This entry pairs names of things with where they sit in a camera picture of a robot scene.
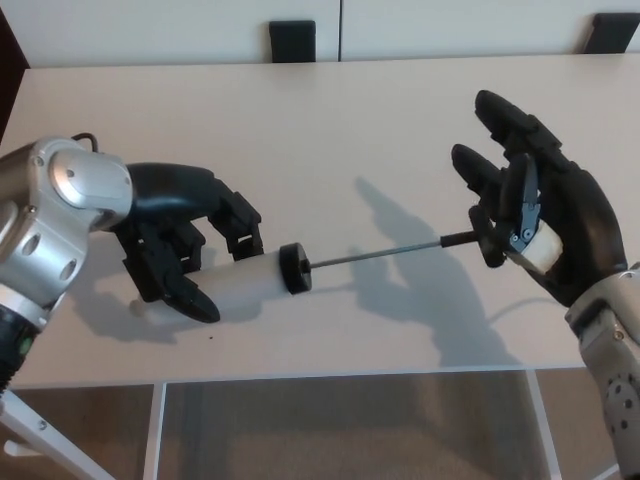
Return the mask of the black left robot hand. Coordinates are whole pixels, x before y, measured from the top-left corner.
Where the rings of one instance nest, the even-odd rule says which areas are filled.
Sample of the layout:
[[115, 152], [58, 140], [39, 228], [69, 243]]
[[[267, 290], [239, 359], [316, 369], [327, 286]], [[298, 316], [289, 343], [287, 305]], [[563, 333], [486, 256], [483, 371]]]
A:
[[260, 214], [205, 168], [139, 163], [128, 171], [131, 210], [111, 232], [125, 252], [123, 264], [140, 296], [202, 323], [219, 321], [213, 300], [187, 277], [201, 269], [206, 243], [193, 222], [207, 219], [238, 261], [264, 253]]

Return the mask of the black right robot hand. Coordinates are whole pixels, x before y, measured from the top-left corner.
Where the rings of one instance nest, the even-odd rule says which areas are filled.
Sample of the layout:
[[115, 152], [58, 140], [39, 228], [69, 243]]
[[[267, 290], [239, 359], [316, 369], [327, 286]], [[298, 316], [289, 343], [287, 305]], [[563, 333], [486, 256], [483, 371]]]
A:
[[474, 107], [509, 163], [497, 168], [462, 144], [451, 150], [454, 169], [479, 197], [469, 218], [485, 263], [497, 268], [516, 254], [512, 238], [530, 228], [536, 214], [559, 236], [562, 252], [548, 272], [530, 275], [561, 305], [626, 270], [609, 200], [595, 178], [564, 155], [561, 141], [537, 117], [489, 90], [477, 93]]

